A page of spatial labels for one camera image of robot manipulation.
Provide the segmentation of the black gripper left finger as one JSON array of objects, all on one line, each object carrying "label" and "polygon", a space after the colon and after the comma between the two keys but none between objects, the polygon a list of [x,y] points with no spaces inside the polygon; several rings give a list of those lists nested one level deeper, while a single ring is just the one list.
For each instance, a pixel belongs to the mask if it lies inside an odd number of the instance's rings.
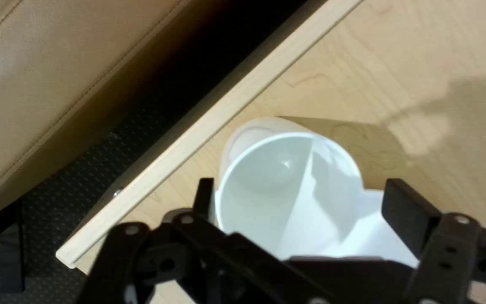
[{"label": "black gripper left finger", "polygon": [[209,207],[212,202],[214,202],[214,180],[200,178],[193,197],[192,212],[205,219],[209,215]]}]

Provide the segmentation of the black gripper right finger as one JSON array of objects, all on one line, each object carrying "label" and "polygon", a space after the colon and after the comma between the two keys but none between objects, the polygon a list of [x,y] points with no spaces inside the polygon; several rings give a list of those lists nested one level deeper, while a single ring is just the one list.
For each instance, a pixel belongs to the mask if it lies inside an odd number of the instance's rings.
[{"label": "black gripper right finger", "polygon": [[384,183],[381,215],[414,257],[423,254],[441,219],[441,214],[403,180]]}]

